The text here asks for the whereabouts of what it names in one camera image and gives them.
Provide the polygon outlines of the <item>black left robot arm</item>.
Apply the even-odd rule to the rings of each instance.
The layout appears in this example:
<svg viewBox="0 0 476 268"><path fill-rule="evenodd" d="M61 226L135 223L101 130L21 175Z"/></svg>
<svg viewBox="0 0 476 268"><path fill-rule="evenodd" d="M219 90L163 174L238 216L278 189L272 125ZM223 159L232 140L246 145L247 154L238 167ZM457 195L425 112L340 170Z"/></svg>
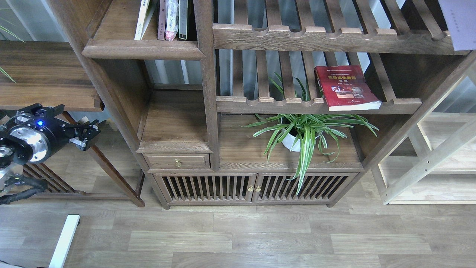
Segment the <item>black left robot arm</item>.
<svg viewBox="0 0 476 268"><path fill-rule="evenodd" d="M1 125L0 179L1 191L13 186L29 185L20 193L4 195L1 204L24 200L46 190L46 180L22 174L26 163L42 163L67 143L85 151L100 133L98 120L86 124L70 124L57 118L64 105L43 107L36 103L17 110L16 115Z"/></svg>

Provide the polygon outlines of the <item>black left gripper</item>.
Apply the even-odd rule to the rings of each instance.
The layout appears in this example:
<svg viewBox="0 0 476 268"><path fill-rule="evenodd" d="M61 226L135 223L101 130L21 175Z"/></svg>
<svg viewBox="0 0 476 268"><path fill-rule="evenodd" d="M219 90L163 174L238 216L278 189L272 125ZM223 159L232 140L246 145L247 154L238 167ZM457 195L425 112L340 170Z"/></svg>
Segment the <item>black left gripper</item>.
<svg viewBox="0 0 476 268"><path fill-rule="evenodd" d="M99 135L99 120L88 124L68 124L56 118L63 113L65 105L43 107L40 103L17 111L7 122L7 133L28 143L33 155L32 163L42 163L67 143L76 144L82 151L88 150Z"/></svg>

